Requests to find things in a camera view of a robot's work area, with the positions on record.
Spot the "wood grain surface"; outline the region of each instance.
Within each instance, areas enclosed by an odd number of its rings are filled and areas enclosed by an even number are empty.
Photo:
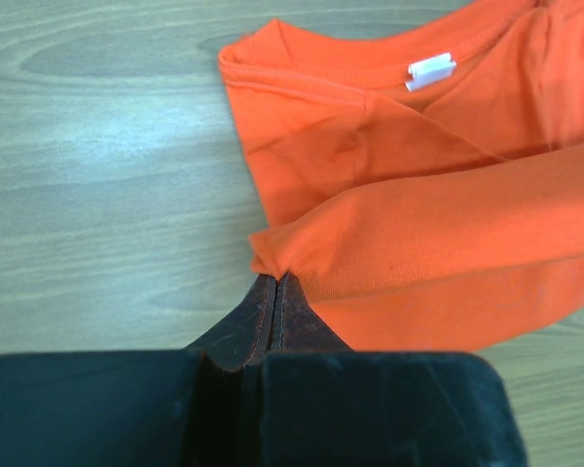
[[[0,352],[180,347],[265,221],[217,72],[269,18],[394,34],[466,0],[0,0]],[[584,309],[482,355],[534,466],[584,466]]]

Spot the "wooden table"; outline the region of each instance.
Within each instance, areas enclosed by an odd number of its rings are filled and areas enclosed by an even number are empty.
[[[377,37],[464,3],[0,0],[0,352],[179,347],[241,299],[265,221],[223,45],[272,16]],[[482,354],[533,465],[584,466],[584,309]]]

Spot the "clothing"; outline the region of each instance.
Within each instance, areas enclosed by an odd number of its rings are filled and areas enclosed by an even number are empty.
[[[369,41],[274,19],[219,60],[269,222],[252,268],[296,274],[350,346],[475,350],[584,305],[584,0]]]

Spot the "orange shirt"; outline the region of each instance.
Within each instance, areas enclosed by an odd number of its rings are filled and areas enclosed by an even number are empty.
[[[452,76],[408,91],[411,63]],[[220,53],[270,227],[355,349],[475,350],[584,305],[584,0],[479,0],[379,40],[274,19]]]

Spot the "t-shirt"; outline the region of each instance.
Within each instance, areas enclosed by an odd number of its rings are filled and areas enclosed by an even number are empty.
[[[219,62],[269,223],[252,268],[299,276],[353,348],[475,350],[584,306],[584,0],[378,40],[274,19]]]

